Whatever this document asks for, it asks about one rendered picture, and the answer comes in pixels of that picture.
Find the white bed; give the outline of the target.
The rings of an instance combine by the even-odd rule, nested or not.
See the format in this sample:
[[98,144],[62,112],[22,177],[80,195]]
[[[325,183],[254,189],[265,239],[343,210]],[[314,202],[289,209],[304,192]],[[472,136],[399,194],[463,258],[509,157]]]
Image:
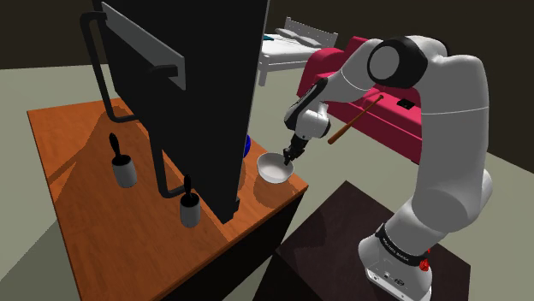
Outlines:
[[325,32],[287,16],[283,28],[264,35],[258,60],[258,84],[265,86],[268,72],[303,68],[313,53],[334,47],[337,38],[337,32]]

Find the red sofa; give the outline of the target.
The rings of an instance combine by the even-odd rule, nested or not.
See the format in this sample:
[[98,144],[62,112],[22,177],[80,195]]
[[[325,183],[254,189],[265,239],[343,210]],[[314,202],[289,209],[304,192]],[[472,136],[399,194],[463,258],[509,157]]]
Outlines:
[[[297,95],[303,96],[318,80],[336,71],[363,43],[352,37],[344,50],[323,48],[307,60]],[[328,114],[349,122],[363,114],[353,127],[412,162],[420,160],[422,147],[421,109],[418,92],[411,89],[375,85],[364,97],[352,103],[328,103]]]

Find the orange wooden table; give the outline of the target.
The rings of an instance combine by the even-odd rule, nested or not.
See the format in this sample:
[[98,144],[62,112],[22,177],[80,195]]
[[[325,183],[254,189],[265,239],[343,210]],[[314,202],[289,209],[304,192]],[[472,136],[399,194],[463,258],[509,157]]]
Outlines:
[[[231,221],[203,206],[181,224],[178,198],[157,190],[147,131],[115,123],[100,101],[27,114],[81,301],[223,301],[281,243],[307,184],[258,175],[263,148],[245,158]],[[117,184],[109,135],[129,155],[137,183]]]

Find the dark robot stand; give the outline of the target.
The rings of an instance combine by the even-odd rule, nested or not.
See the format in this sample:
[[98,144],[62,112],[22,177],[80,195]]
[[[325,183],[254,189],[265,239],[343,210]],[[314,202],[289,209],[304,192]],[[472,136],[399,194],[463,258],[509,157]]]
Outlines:
[[252,301],[399,301],[367,279],[358,256],[392,215],[344,182],[276,249]]

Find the white bowl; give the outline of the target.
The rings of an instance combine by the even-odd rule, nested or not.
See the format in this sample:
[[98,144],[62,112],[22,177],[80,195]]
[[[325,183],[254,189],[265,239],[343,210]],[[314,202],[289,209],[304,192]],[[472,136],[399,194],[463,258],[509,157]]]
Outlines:
[[281,184],[294,173],[293,163],[291,161],[285,163],[285,157],[274,152],[259,156],[257,168],[261,178],[271,184]]

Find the brown wooden bat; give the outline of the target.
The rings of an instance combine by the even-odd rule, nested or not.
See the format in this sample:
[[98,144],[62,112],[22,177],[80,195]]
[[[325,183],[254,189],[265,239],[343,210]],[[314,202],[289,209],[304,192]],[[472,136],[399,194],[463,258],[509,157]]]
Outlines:
[[368,107],[366,107],[363,111],[361,111],[357,116],[352,118],[350,122],[348,122],[345,126],[343,126],[340,130],[338,130],[335,134],[333,134],[328,139],[328,144],[332,145],[335,143],[350,127],[353,126],[353,124],[359,120],[363,115],[365,115],[376,103],[380,102],[383,99],[383,95],[380,95],[376,100],[374,100]]

